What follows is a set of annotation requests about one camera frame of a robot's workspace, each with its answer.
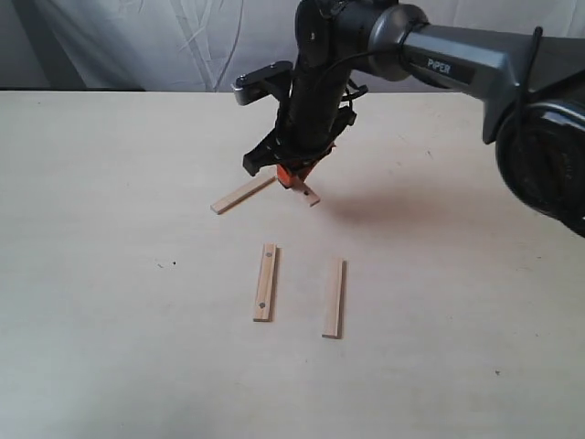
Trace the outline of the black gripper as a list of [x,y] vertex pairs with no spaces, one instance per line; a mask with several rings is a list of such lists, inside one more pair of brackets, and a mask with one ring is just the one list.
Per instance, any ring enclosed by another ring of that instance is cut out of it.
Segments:
[[265,166],[277,165],[280,184],[304,192],[305,180],[315,165],[355,123],[355,98],[356,84],[348,78],[336,85],[321,83],[316,89],[307,79],[293,80],[290,97],[279,106],[274,128],[243,156],[244,169],[255,176]]

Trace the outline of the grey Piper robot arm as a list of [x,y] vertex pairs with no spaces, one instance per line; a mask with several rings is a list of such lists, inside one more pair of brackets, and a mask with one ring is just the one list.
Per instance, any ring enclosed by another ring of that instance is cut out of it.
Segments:
[[275,166],[285,187],[304,180],[356,120],[361,71],[388,81],[414,78],[482,102],[482,138],[526,206],[584,231],[584,42],[431,24],[397,1],[302,1],[295,61],[238,77],[240,105],[265,96],[279,108],[273,129],[243,157],[246,171]]

